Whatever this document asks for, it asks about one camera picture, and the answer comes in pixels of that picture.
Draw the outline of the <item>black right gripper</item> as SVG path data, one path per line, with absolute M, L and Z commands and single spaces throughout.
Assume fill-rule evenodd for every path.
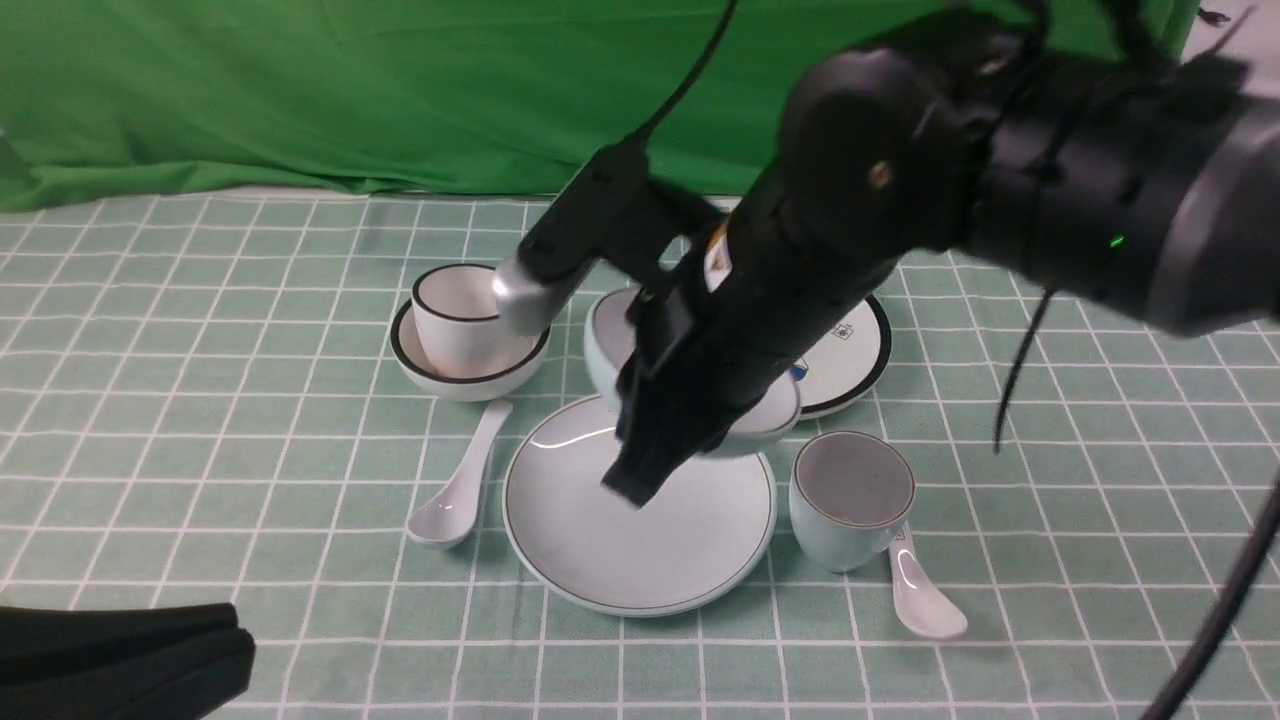
M 884 165 L 844 178 L 768 168 L 662 290 L 628 309 L 630 441 L 709 441 L 886 274 L 896 182 Z

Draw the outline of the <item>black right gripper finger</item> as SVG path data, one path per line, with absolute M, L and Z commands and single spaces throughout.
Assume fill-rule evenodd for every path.
M 4 719 L 206 719 L 247 691 L 243 629 L 101 644 L 3 664 Z

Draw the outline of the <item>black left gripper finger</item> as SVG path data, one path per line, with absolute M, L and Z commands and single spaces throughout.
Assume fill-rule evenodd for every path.
M 3 660 L 113 647 L 127 641 L 175 637 L 238 626 L 230 603 L 187 607 L 67 611 L 50 609 L 1 609 Z

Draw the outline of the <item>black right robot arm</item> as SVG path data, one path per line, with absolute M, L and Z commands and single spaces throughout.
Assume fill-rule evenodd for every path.
M 1134 1 L 5 1 L 5 719 L 1175 719 L 1277 104 Z

